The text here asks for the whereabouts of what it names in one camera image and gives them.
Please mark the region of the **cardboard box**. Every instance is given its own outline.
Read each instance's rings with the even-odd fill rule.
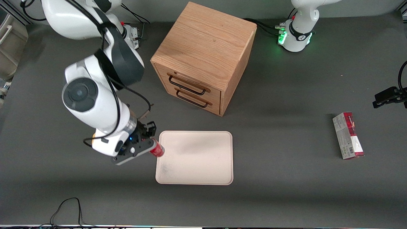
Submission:
[[[336,136],[341,147],[344,160],[364,156],[362,146],[355,133],[355,124],[352,120],[352,112],[344,112],[333,118]]]

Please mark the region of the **gray table surface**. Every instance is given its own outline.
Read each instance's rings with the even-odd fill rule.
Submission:
[[[76,196],[90,224],[407,227],[407,110],[372,107],[374,94],[397,85],[406,60],[399,13],[321,19],[300,53],[258,30],[224,117],[168,95],[161,85],[149,60],[171,25],[145,28],[139,50],[145,75],[131,86],[155,104],[144,121],[154,120],[158,134],[231,132],[233,183],[160,185],[152,155],[118,167],[83,145],[93,129],[63,106],[63,71],[91,55],[100,40],[69,40],[48,26],[31,26],[1,110],[0,224],[49,222],[62,200]],[[146,109],[129,92],[119,97],[139,114]],[[345,111],[354,113],[364,158],[341,158],[331,118]],[[76,203],[68,202],[55,220],[76,224]]]

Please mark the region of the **black metal handle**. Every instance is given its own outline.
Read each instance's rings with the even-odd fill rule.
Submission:
[[[185,100],[185,101],[187,101],[187,102],[190,102],[190,103],[192,103],[192,104],[194,104],[194,105],[197,105],[197,106],[200,107],[200,108],[205,108],[205,107],[207,107],[208,104],[209,104],[208,102],[206,102],[205,105],[201,105],[201,104],[195,103],[194,101],[191,101],[191,100],[189,100],[189,99],[187,99],[187,98],[185,98],[185,97],[182,97],[181,95],[179,95],[179,90],[177,90],[177,97],[180,98],[180,99],[182,99],[182,100]]]
[[[180,87],[180,88],[182,88],[182,89],[185,89],[185,90],[187,90],[187,91],[189,91],[189,92],[192,92],[192,93],[194,93],[194,94],[196,94],[196,95],[203,95],[203,94],[205,94],[205,92],[206,92],[206,89],[205,89],[205,88],[203,89],[203,91],[202,91],[201,93],[199,93],[199,92],[197,92],[197,91],[194,91],[194,90],[192,90],[192,89],[189,89],[189,88],[187,88],[187,87],[184,87],[184,86],[182,86],[181,84],[177,84],[177,83],[175,83],[174,81],[171,81],[172,78],[173,78],[173,76],[170,75],[170,78],[168,79],[171,84],[174,84],[175,86],[178,86],[178,87]]]

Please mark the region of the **cable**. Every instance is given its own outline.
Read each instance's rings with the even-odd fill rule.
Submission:
[[[21,6],[21,8],[23,8],[24,14],[25,14],[28,18],[30,18],[31,20],[34,20],[34,21],[39,21],[39,22],[40,22],[40,21],[45,21],[45,20],[47,20],[46,18],[37,19],[37,18],[33,18],[33,17],[31,17],[30,15],[28,15],[28,13],[27,13],[27,11],[26,11],[26,8],[29,7],[30,5],[32,5],[34,2],[35,2],[35,0],[31,0],[31,2],[28,3],[28,5],[25,5],[25,4],[26,4],[26,1],[20,2],[20,6]]]
[[[92,148],[92,145],[89,144],[89,143],[87,143],[86,141],[94,140],[94,139],[102,139],[102,138],[105,138],[105,137],[110,136],[111,134],[113,134],[113,133],[117,130],[117,127],[119,126],[119,123],[120,123],[120,104],[119,104],[119,98],[117,97],[117,94],[116,94],[116,91],[114,90],[113,84],[112,84],[112,82],[110,81],[111,78],[110,78],[106,73],[105,73],[104,75],[105,75],[105,77],[106,77],[107,83],[109,84],[109,87],[110,87],[110,89],[111,89],[111,91],[112,91],[114,100],[115,100],[115,102],[116,102],[117,120],[116,120],[116,125],[115,125],[114,129],[113,129],[110,133],[106,134],[105,136],[85,138],[85,139],[83,140],[83,143],[84,143],[85,145],[91,147],[91,148]]]
[[[252,18],[243,18],[243,20],[246,20],[246,21],[249,21],[249,22],[253,22],[253,23],[256,23],[256,24],[260,24],[260,25],[265,26],[265,27],[267,27],[267,28],[274,29],[274,26],[270,26],[270,25],[264,24],[263,22],[258,21],[258,20],[256,20],[256,19],[252,19]]]
[[[2,1],[2,2],[5,3],[5,4],[8,6],[8,8],[4,7],[1,3],[0,3],[0,6],[1,6],[4,10],[6,10],[10,15],[14,15],[14,14],[13,14],[12,12],[10,12],[9,9],[11,9],[14,13],[16,13],[16,14],[17,14],[18,16],[20,16],[24,21],[26,21],[27,24],[32,24],[32,21],[27,20],[27,18],[24,17],[24,16],[21,14],[21,12],[20,12],[14,5],[12,5],[12,4],[10,4],[10,3],[6,2],[6,1]],[[20,21],[20,20],[18,19],[18,17],[14,17],[14,18],[16,18],[19,22],[21,22],[21,24],[25,25],[22,21]]]
[[[68,198],[68,199],[62,201],[62,203],[59,205],[57,211],[56,211],[56,212],[51,216],[51,218],[50,218],[50,223],[49,223],[49,224],[50,224],[52,227],[60,227],[60,226],[57,226],[56,224],[54,224],[54,217],[55,217],[55,216],[58,214],[58,212],[61,210],[61,207],[62,207],[63,203],[65,203],[65,202],[68,201],[68,200],[72,200],[72,199],[75,199],[75,200],[78,201],[78,210],[79,210],[79,213],[78,213],[78,225],[81,226],[81,227],[83,227],[83,228],[89,228],[89,227],[83,226],[83,225],[81,224],[81,221],[82,221],[84,224],[87,224],[87,223],[85,223],[85,222],[83,221],[81,202],[80,202],[79,199],[76,198],[76,197]]]
[[[243,20],[256,23],[258,27],[260,27],[262,30],[264,30],[264,31],[265,31],[266,33],[268,33],[268,34],[279,36],[279,34],[277,34],[277,33],[272,33],[272,32],[270,32],[270,31],[267,30],[267,28],[269,28],[269,29],[274,29],[273,26],[264,24],[263,22],[260,22],[260,21],[258,21],[258,20],[251,19],[251,18],[243,18]]]
[[[147,23],[151,24],[151,22],[150,22],[149,20],[147,20],[147,19],[145,19],[144,17],[142,17],[142,16],[140,16],[140,15],[134,13],[133,11],[131,11],[124,3],[121,4],[121,7],[124,8],[125,10],[129,11],[131,14],[133,14],[141,23],[144,23],[144,22],[142,22],[139,18],[142,18],[142,19],[144,19]]]
[[[96,25],[96,27],[98,28],[98,30],[99,30],[99,32],[101,33],[101,36],[102,36],[101,50],[103,51],[103,49],[104,49],[104,43],[105,43],[105,26],[103,26],[102,24],[99,24],[99,22],[96,20],[96,18],[94,18],[86,9],[84,9],[84,8],[83,8],[79,3],[77,3],[75,0],[65,0],[65,1],[67,1],[68,3],[70,3],[70,4],[71,4],[73,7],[75,7],[76,9],[78,9],[81,13],[83,13],[86,17],[89,18],[89,20],[91,20],[91,21]],[[92,148],[92,145],[89,144],[89,143],[87,143],[86,141],[94,140],[94,139],[102,139],[102,138],[105,138],[105,137],[107,137],[107,136],[110,136],[111,134],[113,134],[113,133],[117,130],[117,127],[119,126],[119,123],[120,123],[120,104],[119,104],[119,100],[118,100],[116,91],[115,91],[115,89],[114,89],[114,87],[113,87],[113,84],[112,84],[112,81],[114,81],[114,80],[113,80],[107,73],[104,73],[104,75],[105,75],[106,81],[107,81],[107,83],[109,84],[109,87],[110,87],[110,89],[111,89],[111,91],[112,91],[114,100],[115,100],[115,102],[116,102],[117,120],[116,120],[116,125],[115,125],[114,129],[113,129],[110,133],[108,133],[108,134],[106,134],[106,135],[104,135],[104,136],[100,136],[100,137],[85,138],[85,139],[83,140],[83,143],[84,143],[85,145],[91,147],[91,148]],[[138,95],[139,97],[141,97],[142,99],[144,99],[144,100],[147,102],[147,104],[149,105],[149,109],[148,109],[148,111],[147,111],[146,113],[143,114],[143,116],[145,116],[148,112],[150,112],[152,105],[150,104],[150,102],[149,102],[143,95],[141,95],[140,93],[138,93],[138,92],[136,92],[136,91],[134,91],[134,90],[128,88],[128,87],[125,86],[125,85],[121,85],[121,86],[122,86],[123,88],[125,88],[126,90],[128,90],[128,91],[130,91],[130,92],[132,92],[132,93],[134,93],[134,94],[136,94],[136,95]]]
[[[89,20],[91,20],[91,21],[93,22],[93,24],[96,25],[96,27],[98,28],[98,30],[99,30],[99,32],[101,33],[101,36],[102,36],[102,45],[101,45],[101,48],[102,48],[102,50],[103,50],[103,48],[104,48],[103,46],[104,46],[104,43],[105,43],[105,28],[104,28],[101,24],[99,24],[99,22],[96,20],[96,18],[94,18],[94,17],[92,16],[92,14],[90,14],[85,8],[83,8],[83,7],[82,7],[79,3],[77,3],[75,0],[65,0],[65,1],[68,2],[68,3],[70,3],[73,7],[75,7],[75,8],[76,8],[77,10],[79,10],[82,14],[84,14],[87,18],[89,18]],[[85,145],[91,147],[91,148],[92,148],[92,145],[89,144],[89,143],[87,143],[86,141],[94,140],[94,139],[102,139],[102,138],[105,138],[105,137],[107,137],[107,136],[113,134],[113,133],[117,130],[117,127],[119,126],[119,123],[120,123],[120,104],[119,104],[119,99],[118,99],[118,97],[117,97],[117,94],[116,94],[116,91],[115,91],[115,89],[114,89],[114,87],[113,87],[113,84],[112,84],[112,82],[110,81],[110,77],[107,76],[107,74],[104,74],[104,75],[105,75],[105,78],[106,78],[107,83],[109,84],[110,90],[112,91],[114,100],[115,100],[115,102],[116,102],[117,120],[116,120],[116,125],[115,125],[114,129],[113,129],[110,133],[108,133],[108,134],[106,134],[106,135],[104,135],[104,136],[100,136],[100,137],[91,137],[91,138],[85,138],[85,139],[83,139],[83,143],[84,143]]]
[[[403,63],[400,70],[398,71],[398,79],[397,79],[398,87],[400,88],[401,92],[403,93],[403,95],[405,97],[407,97],[407,92],[404,90],[403,86],[401,85],[401,75],[403,74],[403,70],[406,65],[407,65],[407,61]]]
[[[146,23],[143,23],[143,29],[141,30],[141,36],[140,36],[140,39],[141,38],[143,38],[143,35],[144,35],[144,25],[145,25]]]
[[[287,19],[290,19],[291,14],[294,12],[295,8],[290,12],[290,14],[288,15]]]
[[[147,105],[149,106],[148,111],[151,111],[152,105],[150,104],[150,101],[148,101],[148,99],[147,99],[146,97],[144,97],[142,94],[140,94],[140,93],[138,93],[138,92],[132,90],[131,88],[127,87],[126,85],[123,85],[123,84],[117,82],[116,80],[114,80],[114,79],[112,79],[112,78],[110,78],[110,80],[113,81],[115,84],[118,84],[118,85],[120,85],[121,87],[123,87],[124,89],[128,90],[129,92],[132,92],[132,93],[136,94],[138,97],[140,97],[140,98],[142,98],[144,101],[146,101]]]

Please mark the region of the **plastic tray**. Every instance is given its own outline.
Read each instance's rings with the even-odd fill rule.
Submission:
[[[233,181],[232,135],[227,131],[164,131],[165,148],[157,158],[160,184],[230,185]]]

